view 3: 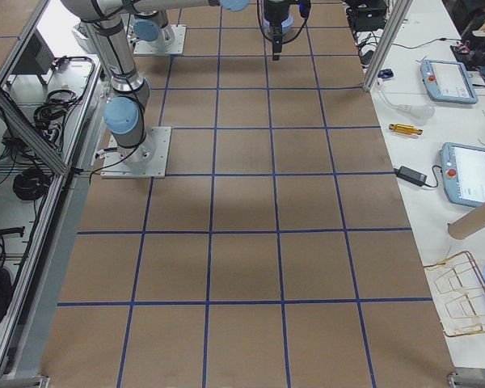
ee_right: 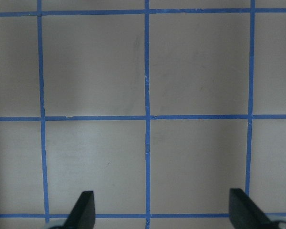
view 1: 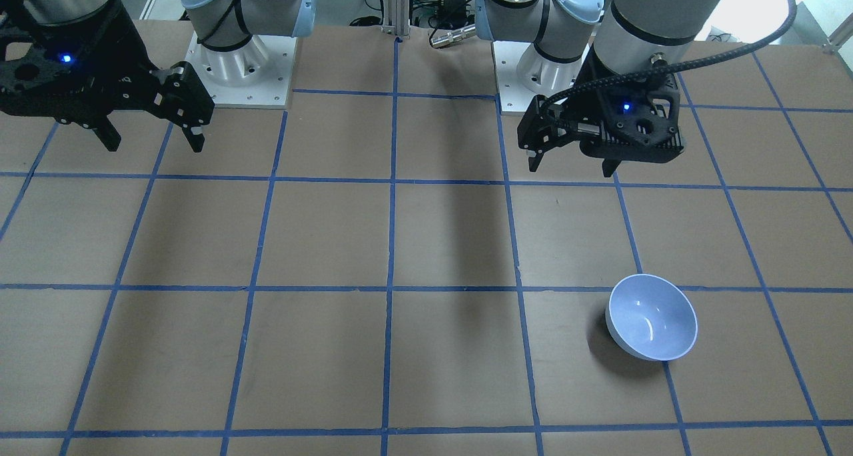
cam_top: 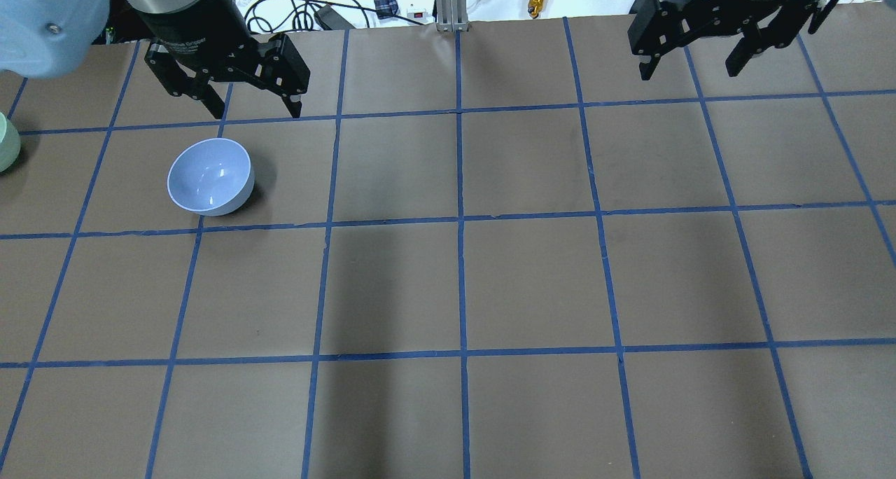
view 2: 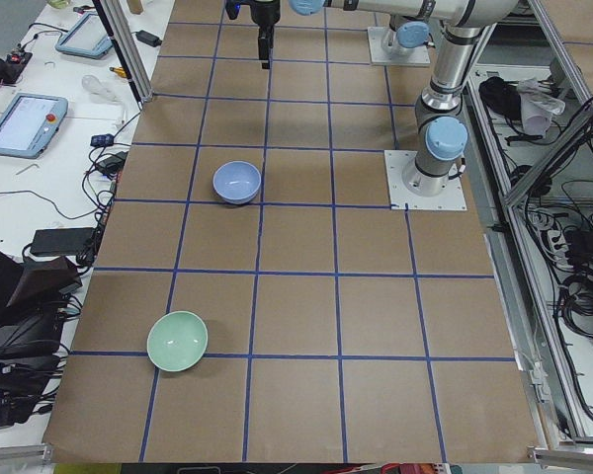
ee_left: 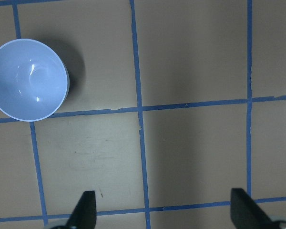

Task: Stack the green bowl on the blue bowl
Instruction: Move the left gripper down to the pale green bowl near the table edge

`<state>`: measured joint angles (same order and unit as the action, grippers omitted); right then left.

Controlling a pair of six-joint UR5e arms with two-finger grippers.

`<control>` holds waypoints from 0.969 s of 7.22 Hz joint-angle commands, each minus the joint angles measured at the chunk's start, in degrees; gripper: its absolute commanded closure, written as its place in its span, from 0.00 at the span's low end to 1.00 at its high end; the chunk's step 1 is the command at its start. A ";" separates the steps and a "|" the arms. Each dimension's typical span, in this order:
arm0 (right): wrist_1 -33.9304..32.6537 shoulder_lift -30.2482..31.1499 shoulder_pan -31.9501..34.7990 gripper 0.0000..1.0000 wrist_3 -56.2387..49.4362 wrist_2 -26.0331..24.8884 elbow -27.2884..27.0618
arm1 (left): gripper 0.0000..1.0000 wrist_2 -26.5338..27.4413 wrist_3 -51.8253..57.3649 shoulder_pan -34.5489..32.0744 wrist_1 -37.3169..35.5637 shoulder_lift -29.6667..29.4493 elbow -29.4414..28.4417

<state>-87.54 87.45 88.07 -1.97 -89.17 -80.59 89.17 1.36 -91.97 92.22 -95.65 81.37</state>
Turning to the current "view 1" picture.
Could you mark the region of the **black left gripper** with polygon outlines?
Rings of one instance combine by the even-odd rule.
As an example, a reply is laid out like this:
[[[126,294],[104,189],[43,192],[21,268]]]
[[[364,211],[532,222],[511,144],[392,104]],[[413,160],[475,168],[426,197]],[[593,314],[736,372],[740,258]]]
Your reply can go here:
[[[517,144],[536,173],[547,151],[577,142],[584,155],[601,159],[603,177],[612,179],[623,161],[664,164],[684,152],[679,110],[673,77],[593,89],[561,103],[537,95],[517,127]]]

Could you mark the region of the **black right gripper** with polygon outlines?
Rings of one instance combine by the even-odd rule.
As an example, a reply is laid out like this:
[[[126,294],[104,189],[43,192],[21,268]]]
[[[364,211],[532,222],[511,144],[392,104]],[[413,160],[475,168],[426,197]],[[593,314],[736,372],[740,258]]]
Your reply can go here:
[[[2,16],[2,54],[13,43],[30,45],[17,60],[2,57],[4,113],[83,126],[117,152],[122,138],[107,117],[145,111],[179,126],[192,152],[203,150],[213,99],[188,61],[153,64],[121,0],[55,27],[38,23],[24,0],[2,0]]]

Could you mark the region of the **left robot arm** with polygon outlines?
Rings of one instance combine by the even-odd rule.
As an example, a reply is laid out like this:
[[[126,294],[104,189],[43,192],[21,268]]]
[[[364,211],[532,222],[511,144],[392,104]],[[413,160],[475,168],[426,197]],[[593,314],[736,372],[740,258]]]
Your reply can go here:
[[[682,154],[673,75],[720,0],[473,0],[479,39],[524,43],[516,76],[533,96],[518,148],[537,171],[546,152],[578,143],[612,176],[624,161]]]

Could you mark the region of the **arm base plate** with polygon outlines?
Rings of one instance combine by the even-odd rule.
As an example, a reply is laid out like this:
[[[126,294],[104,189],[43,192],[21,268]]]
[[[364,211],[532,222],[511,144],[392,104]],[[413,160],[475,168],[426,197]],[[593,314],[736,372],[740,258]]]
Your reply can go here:
[[[586,44],[580,58],[561,63],[546,60],[532,43],[494,41],[494,76],[503,115],[523,115],[535,95],[551,97],[573,86],[588,55]]]
[[[216,52],[192,34],[186,61],[195,68],[217,109],[286,109],[299,41],[255,35],[243,48]]]

